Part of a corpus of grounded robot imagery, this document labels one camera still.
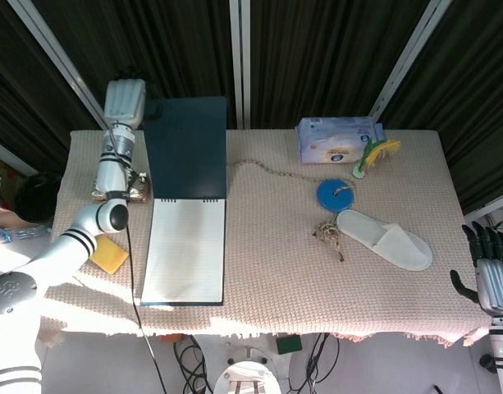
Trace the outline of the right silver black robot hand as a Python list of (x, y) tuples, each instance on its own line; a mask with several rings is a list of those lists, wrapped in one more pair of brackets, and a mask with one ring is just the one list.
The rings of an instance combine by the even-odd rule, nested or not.
[(486, 314), (503, 316), (503, 233), (478, 222), (463, 225), (462, 229), (469, 243), (477, 289), (464, 286), (455, 270), (450, 271), (452, 286)]

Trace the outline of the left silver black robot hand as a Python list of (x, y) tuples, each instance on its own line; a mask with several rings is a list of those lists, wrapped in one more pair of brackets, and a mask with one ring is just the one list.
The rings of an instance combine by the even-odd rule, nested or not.
[(163, 105), (156, 93), (153, 79), (143, 68), (128, 66), (119, 70), (107, 85), (103, 111), (107, 126), (122, 124), (137, 130), (158, 120)]

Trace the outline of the dark blue spiral notebook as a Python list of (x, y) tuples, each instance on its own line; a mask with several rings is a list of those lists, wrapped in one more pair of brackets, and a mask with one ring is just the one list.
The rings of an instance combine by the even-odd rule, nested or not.
[(226, 99), (169, 98), (153, 108), (144, 126), (153, 211), (140, 302), (222, 305)]

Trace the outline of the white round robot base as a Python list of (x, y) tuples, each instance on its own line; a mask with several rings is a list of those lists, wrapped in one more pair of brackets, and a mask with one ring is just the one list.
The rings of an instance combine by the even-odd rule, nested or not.
[(213, 394), (286, 394), (291, 354), (271, 335), (222, 338), (204, 351)]

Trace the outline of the shiny foil snack packet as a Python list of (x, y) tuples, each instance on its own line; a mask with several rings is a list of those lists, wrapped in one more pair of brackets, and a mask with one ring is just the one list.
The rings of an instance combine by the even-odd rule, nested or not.
[[(130, 201), (137, 204), (143, 204), (147, 201), (149, 194), (149, 179), (146, 172), (138, 174), (137, 178), (130, 173), (126, 173), (128, 184), (130, 185), (129, 197)], [(91, 199), (94, 203), (104, 202), (106, 195), (97, 188), (97, 180), (94, 180), (94, 187), (90, 192)]]

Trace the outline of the white disposable slipper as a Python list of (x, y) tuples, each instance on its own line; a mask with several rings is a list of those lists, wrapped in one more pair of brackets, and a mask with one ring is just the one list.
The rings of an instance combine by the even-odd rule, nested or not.
[(385, 223), (347, 209), (336, 217), (338, 230), (396, 267), (419, 272), (432, 264), (429, 245), (398, 223)]

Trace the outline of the black round object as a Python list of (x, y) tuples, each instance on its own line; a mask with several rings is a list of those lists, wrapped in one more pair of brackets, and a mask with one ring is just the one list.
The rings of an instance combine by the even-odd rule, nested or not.
[(16, 192), (14, 212), (25, 222), (52, 226), (62, 176), (40, 172), (29, 176)]

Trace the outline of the yellow sponge block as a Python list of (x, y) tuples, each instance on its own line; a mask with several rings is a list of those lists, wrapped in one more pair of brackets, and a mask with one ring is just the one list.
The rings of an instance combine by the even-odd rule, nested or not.
[(129, 253), (108, 236), (100, 235), (96, 238), (96, 241), (96, 250), (90, 256), (90, 261), (105, 273), (114, 274), (126, 261)]

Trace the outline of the yellow green brush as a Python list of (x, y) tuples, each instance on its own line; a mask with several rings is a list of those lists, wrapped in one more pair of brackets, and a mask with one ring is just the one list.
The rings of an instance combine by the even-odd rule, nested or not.
[(364, 147), (361, 159), (354, 165), (352, 175), (356, 179), (363, 179), (367, 169), (374, 167), (378, 159), (397, 153), (400, 147), (400, 140), (380, 140), (373, 142), (369, 139)]

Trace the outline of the crumpled plastic water bottle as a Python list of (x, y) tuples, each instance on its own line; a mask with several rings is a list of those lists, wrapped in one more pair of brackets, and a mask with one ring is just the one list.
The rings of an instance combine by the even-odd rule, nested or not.
[(0, 227), (0, 245), (12, 243), (38, 236), (46, 236), (50, 234), (51, 229), (45, 226), (28, 227), (24, 229), (4, 229)]

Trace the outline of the blue round disc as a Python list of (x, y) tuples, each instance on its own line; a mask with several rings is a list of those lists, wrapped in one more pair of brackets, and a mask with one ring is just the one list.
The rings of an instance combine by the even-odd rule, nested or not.
[(352, 187), (340, 179), (329, 179), (320, 183), (317, 189), (319, 204), (332, 213), (340, 213), (354, 202)]

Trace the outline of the beige woven tablecloth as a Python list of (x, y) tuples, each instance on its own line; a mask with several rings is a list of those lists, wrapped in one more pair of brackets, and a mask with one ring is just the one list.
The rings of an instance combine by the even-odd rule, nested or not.
[(349, 178), (350, 166), (301, 164), (292, 129), (229, 131), (223, 305), (133, 309), (148, 255), (153, 201), (147, 200), (129, 207), (130, 230), (113, 236), (132, 249), (133, 261), (114, 274), (88, 262), (51, 288), (41, 328), (108, 335), (330, 332), (351, 340), (403, 332), (473, 344), (487, 334), (490, 319), (451, 284), (451, 270), (466, 286), (474, 286), (475, 276), (440, 136), (387, 135), (401, 141), (400, 151), (355, 182), (353, 207), (424, 240), (432, 251), (427, 269), (398, 268), (347, 236), (338, 246), (313, 236), (330, 218), (317, 202), (319, 181)]

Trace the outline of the light blue tissue pack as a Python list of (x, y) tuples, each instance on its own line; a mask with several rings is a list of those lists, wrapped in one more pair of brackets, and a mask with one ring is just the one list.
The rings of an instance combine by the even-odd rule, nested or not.
[(295, 131), (303, 164), (354, 163), (369, 141), (386, 138), (371, 117), (305, 117)]

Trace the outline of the dark green small box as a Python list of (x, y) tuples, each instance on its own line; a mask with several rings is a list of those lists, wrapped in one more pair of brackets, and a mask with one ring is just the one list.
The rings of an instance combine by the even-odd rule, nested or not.
[(277, 354), (286, 355), (303, 349), (299, 335), (293, 334), (276, 338)]

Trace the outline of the white metal frame post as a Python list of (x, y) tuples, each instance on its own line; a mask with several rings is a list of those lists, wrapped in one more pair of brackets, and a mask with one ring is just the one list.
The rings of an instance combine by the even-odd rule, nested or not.
[(401, 51), (385, 84), (375, 99), (369, 116), (377, 122), (385, 112), (394, 94), (399, 89), (418, 55), (448, 11), (453, 0), (429, 0), (406, 45)]
[(102, 130), (106, 130), (107, 124), (102, 106), (94, 97), (75, 64), (69, 58), (33, 2), (31, 0), (7, 0), (7, 3), (74, 91), (90, 116)]
[(251, 0), (228, 0), (238, 129), (251, 128)]

